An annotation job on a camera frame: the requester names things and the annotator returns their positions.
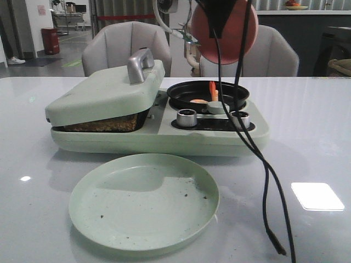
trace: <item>frying pan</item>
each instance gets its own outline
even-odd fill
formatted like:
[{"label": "frying pan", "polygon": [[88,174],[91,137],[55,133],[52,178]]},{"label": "frying pan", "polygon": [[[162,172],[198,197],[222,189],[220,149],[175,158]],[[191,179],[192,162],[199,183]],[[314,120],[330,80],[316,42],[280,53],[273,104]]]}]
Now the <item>frying pan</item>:
[{"label": "frying pan", "polygon": [[[215,81],[216,88],[219,88],[218,82]],[[222,82],[222,91],[224,103],[229,105],[230,111],[234,110],[234,84]],[[190,108],[197,113],[206,113],[207,104],[190,102],[194,99],[202,99],[211,101],[210,81],[188,81],[178,83],[167,89],[170,104],[177,108]],[[242,86],[238,88],[238,102],[239,110],[245,106],[245,100],[248,98],[249,92]]]}]

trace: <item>plastic plate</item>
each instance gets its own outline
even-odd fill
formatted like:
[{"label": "plastic plate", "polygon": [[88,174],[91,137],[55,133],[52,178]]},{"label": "plastic plate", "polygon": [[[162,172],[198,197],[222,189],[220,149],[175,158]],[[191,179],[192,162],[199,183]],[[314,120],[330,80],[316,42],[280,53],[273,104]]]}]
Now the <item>plastic plate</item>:
[{"label": "plastic plate", "polygon": [[217,211],[213,177],[182,157],[122,157],[74,188],[69,214],[90,240],[124,254],[164,254],[192,241]]}]

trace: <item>chair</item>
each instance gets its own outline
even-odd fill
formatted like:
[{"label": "chair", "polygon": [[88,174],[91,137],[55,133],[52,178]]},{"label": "chair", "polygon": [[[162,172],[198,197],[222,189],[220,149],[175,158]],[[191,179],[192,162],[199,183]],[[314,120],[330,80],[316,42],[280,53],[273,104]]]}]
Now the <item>chair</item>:
[{"label": "chair", "polygon": [[[259,25],[258,35],[244,56],[243,77],[295,77],[299,57],[274,28]],[[237,62],[222,66],[222,77],[234,77]],[[200,57],[200,76],[218,77],[218,65]]]},{"label": "chair", "polygon": [[171,51],[162,28],[131,21],[104,27],[82,53],[86,77],[98,70],[124,66],[140,48],[150,48],[154,59],[162,60],[166,77],[171,74]]}]

